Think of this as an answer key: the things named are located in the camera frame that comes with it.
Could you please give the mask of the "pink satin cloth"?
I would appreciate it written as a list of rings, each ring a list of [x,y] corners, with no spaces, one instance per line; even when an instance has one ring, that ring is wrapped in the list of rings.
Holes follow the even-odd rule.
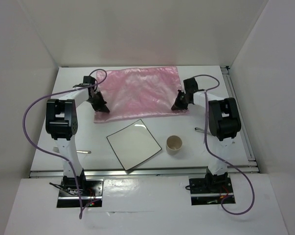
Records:
[[[98,71],[95,78],[110,110],[95,112],[95,123],[187,113],[171,109],[182,89],[175,66]]]

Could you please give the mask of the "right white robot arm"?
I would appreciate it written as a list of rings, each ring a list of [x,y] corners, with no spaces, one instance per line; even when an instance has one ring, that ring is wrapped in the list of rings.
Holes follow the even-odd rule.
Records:
[[[204,108],[204,145],[207,152],[214,158],[208,164],[204,186],[206,190],[215,192],[221,186],[221,179],[227,175],[227,167],[233,166],[229,162],[228,149],[242,125],[235,98],[223,98],[210,94],[209,91],[217,88],[220,81],[208,74],[199,76],[212,78],[217,85],[208,89],[200,89],[196,81],[197,76],[185,79],[183,81],[184,90],[178,90],[171,110],[187,110],[189,104]]]

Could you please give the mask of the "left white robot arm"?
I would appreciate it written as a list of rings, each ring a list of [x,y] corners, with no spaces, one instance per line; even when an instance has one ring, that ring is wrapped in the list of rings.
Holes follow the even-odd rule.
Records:
[[[92,76],[84,76],[83,82],[74,86],[72,92],[59,99],[49,99],[46,103],[45,129],[55,140],[60,155],[65,157],[63,183],[76,195],[87,191],[84,169],[79,162],[75,144],[77,107],[84,102],[88,102],[96,112],[110,112],[97,88],[97,80]]]

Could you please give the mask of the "silver knife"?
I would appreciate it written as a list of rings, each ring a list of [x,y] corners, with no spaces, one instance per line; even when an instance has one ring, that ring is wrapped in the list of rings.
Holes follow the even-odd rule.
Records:
[[[204,133],[204,129],[199,128],[199,127],[195,127],[194,130],[197,131],[197,132]]]

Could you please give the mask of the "beige cup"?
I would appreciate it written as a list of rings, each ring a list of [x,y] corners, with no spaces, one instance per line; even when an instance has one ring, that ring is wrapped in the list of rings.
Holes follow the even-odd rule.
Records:
[[[166,151],[169,155],[176,155],[182,148],[182,140],[180,137],[172,135],[166,140]]]

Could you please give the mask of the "silver fork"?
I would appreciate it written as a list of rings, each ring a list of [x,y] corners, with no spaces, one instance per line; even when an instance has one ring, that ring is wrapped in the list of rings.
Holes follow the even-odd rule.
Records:
[[[55,153],[60,152],[58,147],[53,147],[52,151],[55,152]],[[91,154],[91,151],[88,151],[88,150],[76,150],[76,152],[79,153],[79,154]]]

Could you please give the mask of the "square white plate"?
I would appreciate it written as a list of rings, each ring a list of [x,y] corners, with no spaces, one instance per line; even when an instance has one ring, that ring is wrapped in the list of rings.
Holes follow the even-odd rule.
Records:
[[[107,140],[125,171],[132,170],[162,150],[141,119],[107,136]]]

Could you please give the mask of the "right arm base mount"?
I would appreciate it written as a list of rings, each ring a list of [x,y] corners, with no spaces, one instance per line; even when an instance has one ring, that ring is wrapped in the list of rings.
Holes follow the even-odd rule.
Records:
[[[222,176],[215,180],[206,175],[204,178],[190,178],[185,189],[190,192],[191,205],[235,204],[231,179]]]

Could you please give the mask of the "aluminium table rail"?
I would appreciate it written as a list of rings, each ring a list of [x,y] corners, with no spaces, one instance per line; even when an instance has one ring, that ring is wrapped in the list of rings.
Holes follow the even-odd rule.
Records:
[[[99,67],[59,68],[52,93],[69,90],[73,85],[80,83],[84,75],[89,75]],[[181,84],[183,80],[199,74],[208,74],[220,81],[220,86],[210,93],[221,97],[235,97],[233,85],[225,67],[220,66],[177,66]],[[256,160],[251,150],[250,141],[246,134],[239,105],[239,115],[242,129],[233,140],[229,148],[230,163],[236,165],[243,172],[258,173]],[[86,176],[127,176],[204,173],[208,163],[215,158],[211,156],[204,145],[203,133],[195,131],[195,127],[204,127],[204,109],[197,105],[189,105],[188,113],[181,116],[142,118],[152,136],[162,150],[152,158],[133,168],[124,171],[110,147],[106,137],[122,128],[134,123],[139,118],[107,123],[94,123],[94,110],[84,102],[77,108],[78,132],[75,142],[78,150],[91,151],[89,154],[78,154]],[[166,140],[169,136],[177,135],[182,139],[182,149],[175,155],[166,152]],[[62,159],[35,151],[30,170],[31,178],[62,177]]]

